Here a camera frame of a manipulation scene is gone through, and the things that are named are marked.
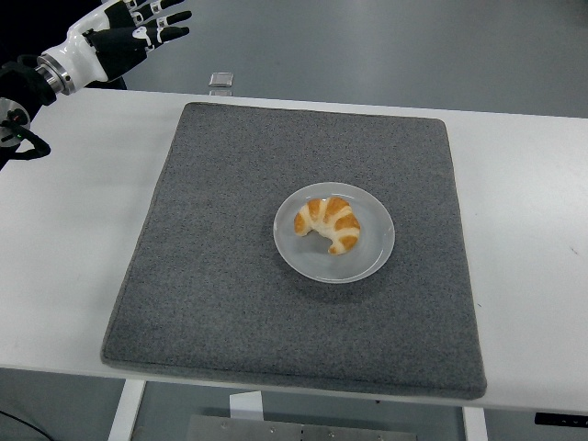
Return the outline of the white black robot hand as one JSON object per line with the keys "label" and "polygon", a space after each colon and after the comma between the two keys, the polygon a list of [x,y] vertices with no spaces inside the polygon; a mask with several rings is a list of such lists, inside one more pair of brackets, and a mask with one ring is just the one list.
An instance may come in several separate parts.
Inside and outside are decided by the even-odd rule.
{"label": "white black robot hand", "polygon": [[64,43],[38,58],[58,93],[108,83],[145,61],[151,51],[189,33],[189,10],[167,15],[177,1],[107,1],[71,25]]}

